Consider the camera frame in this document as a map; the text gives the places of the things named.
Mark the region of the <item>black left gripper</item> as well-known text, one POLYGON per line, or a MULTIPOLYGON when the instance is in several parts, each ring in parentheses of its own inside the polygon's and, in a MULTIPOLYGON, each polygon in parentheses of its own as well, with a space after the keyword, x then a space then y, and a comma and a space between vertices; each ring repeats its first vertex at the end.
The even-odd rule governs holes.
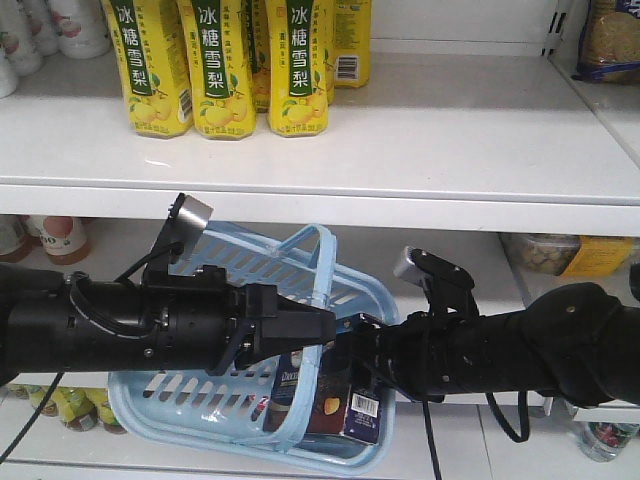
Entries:
POLYGON ((274 285, 235 286, 227 272, 206 266, 191 276, 146 270, 142 313, 144 370, 225 373, 280 353, 336 338, 331 311, 280 296, 274 285))

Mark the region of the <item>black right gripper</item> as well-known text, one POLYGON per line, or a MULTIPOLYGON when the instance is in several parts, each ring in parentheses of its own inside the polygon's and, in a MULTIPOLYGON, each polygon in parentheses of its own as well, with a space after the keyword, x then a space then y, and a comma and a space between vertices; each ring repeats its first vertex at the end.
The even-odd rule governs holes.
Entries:
POLYGON ((366 313, 350 319, 348 345, 355 364, 411 401, 444 401, 449 394, 446 341, 426 313, 416 312, 398 325, 366 313))

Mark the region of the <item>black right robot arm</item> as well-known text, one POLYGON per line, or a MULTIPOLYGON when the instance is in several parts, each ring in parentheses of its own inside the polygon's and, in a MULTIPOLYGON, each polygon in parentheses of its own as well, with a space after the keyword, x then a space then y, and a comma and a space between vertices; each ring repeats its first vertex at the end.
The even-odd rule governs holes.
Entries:
POLYGON ((438 287, 427 298, 426 312, 351 335, 352 359, 411 400, 535 391, 580 407, 639 402, 639 310, 595 283, 491 316, 468 291, 454 305, 438 287))

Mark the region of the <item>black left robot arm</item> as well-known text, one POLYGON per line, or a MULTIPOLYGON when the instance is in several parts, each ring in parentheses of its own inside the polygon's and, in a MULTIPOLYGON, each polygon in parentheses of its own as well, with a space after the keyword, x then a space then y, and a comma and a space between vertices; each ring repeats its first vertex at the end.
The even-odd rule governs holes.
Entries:
POLYGON ((1 267, 1 380, 20 374, 204 370, 219 376, 336 337, 334 313, 206 266, 138 285, 1 267))

